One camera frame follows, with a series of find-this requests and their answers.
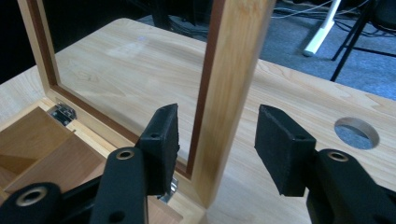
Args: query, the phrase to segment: wooden frame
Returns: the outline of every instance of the wooden frame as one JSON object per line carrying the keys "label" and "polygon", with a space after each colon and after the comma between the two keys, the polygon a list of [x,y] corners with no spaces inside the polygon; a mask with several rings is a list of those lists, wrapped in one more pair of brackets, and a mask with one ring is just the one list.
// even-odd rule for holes
{"label": "wooden frame", "polygon": [[[116,147],[135,142],[136,134],[57,84],[59,75],[42,0],[18,2],[47,96],[73,106],[81,122]],[[204,207],[216,197],[274,3],[215,1],[189,161],[186,167],[177,167],[180,190]]]}

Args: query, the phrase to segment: cable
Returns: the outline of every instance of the cable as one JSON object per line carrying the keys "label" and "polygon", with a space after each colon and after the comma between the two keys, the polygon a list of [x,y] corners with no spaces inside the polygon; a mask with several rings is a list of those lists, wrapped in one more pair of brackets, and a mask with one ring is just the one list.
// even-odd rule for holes
{"label": "cable", "polygon": [[366,0],[366,1],[364,1],[363,3],[361,3],[360,5],[358,5],[358,6],[356,6],[356,7],[353,7],[352,9],[350,9],[350,10],[347,10],[347,11],[343,11],[343,12],[340,12],[340,13],[336,13],[336,14],[338,14],[338,15],[343,15],[343,14],[347,14],[348,12],[350,12],[350,11],[352,11],[352,10],[355,10],[355,9],[357,9],[357,8],[359,8],[359,7],[362,7],[362,6],[364,6],[368,1],[370,1],[370,0]]}
{"label": "cable", "polygon": [[283,16],[283,17],[271,17],[271,18],[272,18],[272,19],[285,19],[285,18],[287,18],[287,17],[295,16],[295,15],[298,15],[298,14],[301,14],[301,13],[305,13],[305,12],[307,12],[307,11],[312,11],[312,10],[317,9],[317,8],[319,8],[319,7],[323,7],[324,5],[329,4],[330,2],[332,2],[332,0],[327,1],[327,2],[325,2],[325,3],[323,3],[323,4],[320,4],[320,5],[316,6],[316,7],[311,7],[311,8],[306,9],[306,10],[302,10],[302,11],[297,11],[297,12],[295,12],[295,13],[291,13],[291,14],[289,14],[289,15],[287,15],[287,16]]}

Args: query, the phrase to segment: dark wood trim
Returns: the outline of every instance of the dark wood trim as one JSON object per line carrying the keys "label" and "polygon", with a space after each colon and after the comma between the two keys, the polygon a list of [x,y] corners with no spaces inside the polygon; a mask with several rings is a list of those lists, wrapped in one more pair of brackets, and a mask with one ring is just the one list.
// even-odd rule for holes
{"label": "dark wood trim", "polygon": [[212,14],[210,18],[209,36],[207,39],[204,68],[201,76],[201,84],[198,93],[197,108],[195,111],[194,126],[192,128],[192,137],[190,144],[189,159],[187,162],[186,173],[191,176],[195,163],[195,155],[198,147],[199,135],[201,132],[202,118],[204,116],[207,90],[212,74],[213,61],[215,60],[216,45],[218,44],[219,28],[221,24],[221,15],[224,9],[225,0],[214,1]]}
{"label": "dark wood trim", "polygon": [[50,55],[50,49],[48,44],[49,42],[46,37],[43,18],[40,14],[38,2],[37,0],[28,0],[27,6],[29,7],[29,11],[31,13],[33,26],[35,28],[35,35],[37,37],[38,46],[40,49],[41,57],[43,59],[44,69],[46,70],[49,84],[51,86],[56,86],[57,80],[55,75],[55,68],[53,66],[54,62],[52,61]]}
{"label": "dark wood trim", "polygon": [[105,125],[116,131],[117,133],[121,134],[128,140],[132,142],[137,142],[137,139],[139,138],[138,135],[135,133],[129,131],[122,125],[118,124],[116,121],[108,117],[107,115],[103,114],[102,112],[98,111],[97,109],[93,108],[92,106],[88,105],[81,99],[79,99],[77,96],[75,96],[73,93],[65,90],[64,88],[60,86],[52,86],[51,87],[54,91],[58,92],[61,94],[63,97],[65,97],[67,100],[73,102],[76,104],[78,107],[89,113],[90,115],[94,116],[96,119],[99,119],[102,121]]}

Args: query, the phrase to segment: wooden post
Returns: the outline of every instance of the wooden post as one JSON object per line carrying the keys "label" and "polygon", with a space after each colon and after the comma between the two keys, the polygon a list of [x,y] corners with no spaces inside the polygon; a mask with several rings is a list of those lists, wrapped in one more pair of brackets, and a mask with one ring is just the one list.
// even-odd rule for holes
{"label": "wooden post", "polygon": [[191,183],[205,207],[216,197],[274,4],[215,1],[196,112],[202,119],[194,123],[199,129],[192,140],[197,148]]}

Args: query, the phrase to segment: round cutout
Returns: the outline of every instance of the round cutout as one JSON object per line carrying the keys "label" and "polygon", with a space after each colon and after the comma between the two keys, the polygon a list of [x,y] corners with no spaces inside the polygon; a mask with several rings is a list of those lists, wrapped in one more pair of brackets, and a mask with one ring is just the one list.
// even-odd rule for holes
{"label": "round cutout", "polygon": [[29,189],[28,191],[24,192],[20,197],[18,197],[17,206],[24,207],[32,205],[34,203],[38,203],[46,195],[47,189],[44,187]]}
{"label": "round cutout", "polygon": [[334,124],[334,130],[343,142],[358,149],[371,149],[379,144],[378,132],[361,119],[339,119]]}

